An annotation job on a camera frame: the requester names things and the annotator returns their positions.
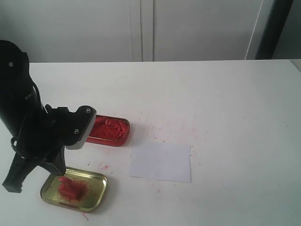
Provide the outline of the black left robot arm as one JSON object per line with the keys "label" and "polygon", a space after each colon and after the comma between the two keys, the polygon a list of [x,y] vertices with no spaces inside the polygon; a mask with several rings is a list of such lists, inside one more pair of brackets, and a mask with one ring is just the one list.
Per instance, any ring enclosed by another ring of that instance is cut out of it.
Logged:
{"label": "black left robot arm", "polygon": [[80,130],[71,128],[68,110],[42,105],[29,69],[28,55],[16,44],[1,40],[0,119],[12,135],[15,152],[2,185],[10,193],[20,193],[26,177],[37,166],[63,175],[63,150],[80,140]]}

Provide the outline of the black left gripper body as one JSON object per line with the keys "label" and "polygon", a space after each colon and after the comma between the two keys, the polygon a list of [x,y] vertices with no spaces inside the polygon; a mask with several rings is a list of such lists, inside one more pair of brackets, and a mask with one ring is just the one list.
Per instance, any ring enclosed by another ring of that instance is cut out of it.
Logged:
{"label": "black left gripper body", "polygon": [[67,107],[42,107],[38,103],[10,105],[11,146],[15,154],[39,165],[55,147],[64,145]]}

